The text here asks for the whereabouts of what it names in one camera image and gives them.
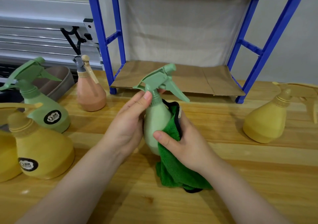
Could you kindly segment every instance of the white logo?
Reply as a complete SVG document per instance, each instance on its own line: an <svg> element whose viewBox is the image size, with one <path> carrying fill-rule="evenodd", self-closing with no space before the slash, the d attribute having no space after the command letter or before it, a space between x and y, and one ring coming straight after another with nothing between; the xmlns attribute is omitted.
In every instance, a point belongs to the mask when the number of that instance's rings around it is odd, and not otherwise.
<svg viewBox="0 0 318 224"><path fill-rule="evenodd" d="M60 116L59 116L58 112L53 112L51 115L49 115L49 116L47 117L47 121L49 121L49 122L54 122L54 121L57 120L59 117L60 117Z"/></svg>
<svg viewBox="0 0 318 224"><path fill-rule="evenodd" d="M20 160L19 164L23 169L26 169L26 170L32 170L34 167L33 163L27 160Z"/></svg>

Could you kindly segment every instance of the wooden table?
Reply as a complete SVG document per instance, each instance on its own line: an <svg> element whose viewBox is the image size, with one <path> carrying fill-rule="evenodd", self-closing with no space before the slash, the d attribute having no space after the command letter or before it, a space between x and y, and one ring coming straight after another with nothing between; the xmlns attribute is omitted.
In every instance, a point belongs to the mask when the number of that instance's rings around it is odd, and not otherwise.
<svg viewBox="0 0 318 224"><path fill-rule="evenodd" d="M101 139L135 93L119 90L116 96L110 95L105 73L96 75L107 90L102 110L81 110L76 87L60 100L72 120L65 135L74 141L75 163ZM270 144L258 144L242 132L244 117L278 92L269 82L256 82L242 105L230 97L196 94L187 94L191 102L180 104L212 148L270 203L295 223L318 223L318 125L310 122L305 107L293 99L283 136ZM177 100L171 94L164 98ZM234 223L215 191L188 194L181 188L161 186L157 161L159 157L142 141L115 174L89 223ZM21 174L0 183L0 223L16 221L62 177L38 180Z"/></svg>

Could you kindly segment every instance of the blue rack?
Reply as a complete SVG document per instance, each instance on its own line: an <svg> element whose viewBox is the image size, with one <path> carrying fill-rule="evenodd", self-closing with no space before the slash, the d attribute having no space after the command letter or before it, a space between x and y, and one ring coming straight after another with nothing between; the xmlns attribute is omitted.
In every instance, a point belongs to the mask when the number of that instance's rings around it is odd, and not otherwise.
<svg viewBox="0 0 318 224"><path fill-rule="evenodd" d="M265 46L263 49L253 45L252 43L244 40L245 34L248 30L250 22L252 20L253 14L257 7L259 0L251 0L246 15L244 17L241 29L239 31L238 37L232 49L232 53L229 57L227 66L231 71L236 56L239 52L239 49L242 46L246 47L247 49L251 50L252 52L256 53L259 57L253 66L252 71L250 72L247 80L243 87L241 87L238 82L234 79L237 85L244 91L245 94L248 94L249 90L251 89L252 85L256 81L256 78L260 74L261 70L263 69L266 61L268 60L270 54L272 53L274 47L276 46L279 38L281 37L282 33L284 32L287 24L289 23L290 19L292 18L293 14L295 13L299 3L301 0L288 0L286 6L284 7L280 17L278 18L276 25L274 26L272 33L270 34ZM94 24L96 28L97 38L100 46L100 52L103 59L103 64L105 67L105 72L107 76L107 81L109 86L112 85L113 81L117 77L118 73L121 71L123 66L126 63L125 57L125 48L124 48L124 39L122 34L122 27L121 27L121 17L120 17L120 10L119 10L119 2L118 0L112 0L113 3L113 11L115 17L115 25L116 25L116 32L109 37L105 36L105 29L103 25L103 20L101 16L101 8L99 5L98 0L89 0L89 4L91 6L92 15L94 19ZM108 44L110 44L115 39L118 39L119 45L119 53L121 58L121 66L117 73L113 75L113 70L111 66L111 61L108 52ZM110 87L110 93L116 94L116 89ZM244 102L245 96L238 96L236 98L236 103L242 104Z"/></svg>

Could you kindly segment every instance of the round sticker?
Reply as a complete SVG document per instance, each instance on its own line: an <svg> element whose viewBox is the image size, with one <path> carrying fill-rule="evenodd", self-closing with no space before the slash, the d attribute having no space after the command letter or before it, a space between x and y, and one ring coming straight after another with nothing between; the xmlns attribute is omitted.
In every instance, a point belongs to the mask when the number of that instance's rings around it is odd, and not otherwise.
<svg viewBox="0 0 318 224"><path fill-rule="evenodd" d="M52 110L50 111L45 117L44 117L44 122L47 125L53 125L57 123L62 117L62 114L59 110Z"/></svg>
<svg viewBox="0 0 318 224"><path fill-rule="evenodd" d="M36 160L29 158L18 158L21 168L25 171L34 171L38 168L39 164Z"/></svg>

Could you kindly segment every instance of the cardboard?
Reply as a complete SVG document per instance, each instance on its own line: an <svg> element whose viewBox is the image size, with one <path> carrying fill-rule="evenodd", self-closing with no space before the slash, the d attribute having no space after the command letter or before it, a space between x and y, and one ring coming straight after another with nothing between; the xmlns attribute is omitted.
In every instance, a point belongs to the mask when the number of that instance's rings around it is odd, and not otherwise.
<svg viewBox="0 0 318 224"><path fill-rule="evenodd" d="M132 89L152 71L166 63L127 61L112 83L113 88ZM227 66L197 67L176 64L172 79L182 92L204 93L218 96L244 96L233 80Z"/></svg>

